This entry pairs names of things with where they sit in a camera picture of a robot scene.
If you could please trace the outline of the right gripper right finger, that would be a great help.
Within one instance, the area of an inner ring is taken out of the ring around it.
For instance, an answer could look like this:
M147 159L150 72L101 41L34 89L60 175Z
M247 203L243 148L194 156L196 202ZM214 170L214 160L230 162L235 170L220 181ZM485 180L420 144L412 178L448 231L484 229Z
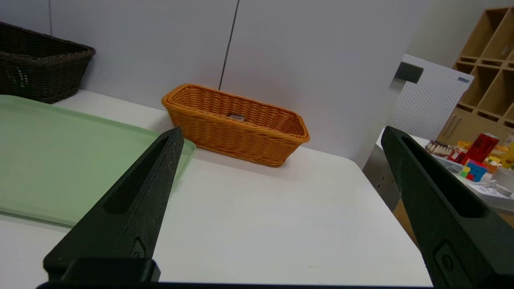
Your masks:
M412 137L381 145L435 287L513 287L513 227Z

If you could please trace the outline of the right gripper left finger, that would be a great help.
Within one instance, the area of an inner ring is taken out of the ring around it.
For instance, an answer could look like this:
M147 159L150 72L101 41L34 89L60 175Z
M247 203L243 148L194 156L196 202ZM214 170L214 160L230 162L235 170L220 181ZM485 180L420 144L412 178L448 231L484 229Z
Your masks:
M153 254L178 168L180 128L162 133L46 255L49 281L158 281Z

